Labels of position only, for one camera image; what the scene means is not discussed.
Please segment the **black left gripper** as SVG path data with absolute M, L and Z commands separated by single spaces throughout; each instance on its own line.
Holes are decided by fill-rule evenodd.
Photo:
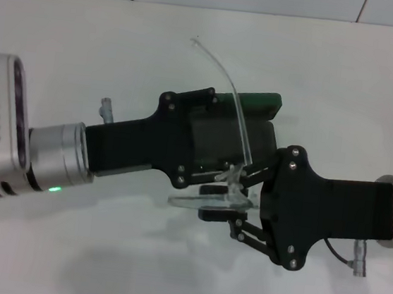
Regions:
M 89 170 L 102 177 L 155 169 L 178 189 L 226 180 L 230 168 L 194 163 L 189 117 L 211 111 L 220 102 L 213 87 L 165 92 L 150 117 L 86 127 Z

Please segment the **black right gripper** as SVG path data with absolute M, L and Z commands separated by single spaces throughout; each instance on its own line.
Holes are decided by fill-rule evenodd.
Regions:
M 263 183 L 262 229 L 248 222 L 247 213 L 230 209 L 203 207 L 198 218 L 227 223 L 231 239 L 289 271 L 303 268 L 309 250 L 320 240 L 393 238 L 391 184 L 323 178 L 311 168 L 301 146 L 282 147 L 274 155 L 277 161 L 231 165 L 213 183 L 200 185 L 201 195 L 249 199 L 249 189 Z

